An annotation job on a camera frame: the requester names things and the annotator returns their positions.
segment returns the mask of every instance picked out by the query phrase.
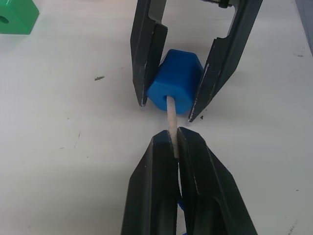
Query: blue block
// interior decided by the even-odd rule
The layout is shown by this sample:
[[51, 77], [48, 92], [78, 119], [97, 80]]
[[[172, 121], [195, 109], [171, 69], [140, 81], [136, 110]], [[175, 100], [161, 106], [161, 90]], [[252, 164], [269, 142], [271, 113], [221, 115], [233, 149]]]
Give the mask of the blue block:
[[173, 97], [176, 113], [184, 114], [193, 104], [202, 73], [203, 67], [196, 54], [171, 49], [160, 65], [147, 95], [164, 111], [167, 110], [166, 97]]

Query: hole in green block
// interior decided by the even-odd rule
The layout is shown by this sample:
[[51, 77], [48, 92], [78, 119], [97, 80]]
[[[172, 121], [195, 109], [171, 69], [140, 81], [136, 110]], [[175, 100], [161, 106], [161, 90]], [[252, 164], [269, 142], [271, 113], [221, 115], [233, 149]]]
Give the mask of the hole in green block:
[[0, 23], [3, 23], [3, 24], [7, 23], [8, 24], [9, 20], [6, 17], [0, 16]]

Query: blue object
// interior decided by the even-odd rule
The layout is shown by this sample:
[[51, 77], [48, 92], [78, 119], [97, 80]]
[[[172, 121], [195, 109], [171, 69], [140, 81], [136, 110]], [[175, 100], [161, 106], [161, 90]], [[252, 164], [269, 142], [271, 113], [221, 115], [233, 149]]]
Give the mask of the blue object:
[[184, 114], [194, 101], [203, 67], [196, 54], [171, 49], [147, 91], [150, 100], [166, 111], [166, 97], [174, 98], [176, 113]]

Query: green block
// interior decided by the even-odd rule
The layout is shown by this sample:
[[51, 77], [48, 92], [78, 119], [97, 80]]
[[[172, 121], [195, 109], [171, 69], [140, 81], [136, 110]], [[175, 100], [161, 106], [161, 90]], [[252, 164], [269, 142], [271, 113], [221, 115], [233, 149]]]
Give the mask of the green block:
[[32, 0], [0, 0], [0, 33], [30, 34], [38, 16]]

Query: white tabletop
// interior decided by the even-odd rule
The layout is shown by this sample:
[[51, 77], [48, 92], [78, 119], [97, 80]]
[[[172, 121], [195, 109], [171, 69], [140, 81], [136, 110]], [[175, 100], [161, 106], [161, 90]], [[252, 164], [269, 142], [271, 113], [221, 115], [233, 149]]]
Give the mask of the white tabletop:
[[[0, 234], [118, 235], [129, 177], [167, 128], [166, 113], [150, 101], [139, 107], [134, 93], [136, 0], [35, 3], [31, 35], [0, 35]], [[168, 0], [164, 52], [192, 51], [204, 64], [233, 13]], [[259, 235], [313, 231], [312, 88], [293, 0], [266, 0], [203, 120], [178, 119], [233, 174]], [[179, 235], [182, 221], [180, 213]]]

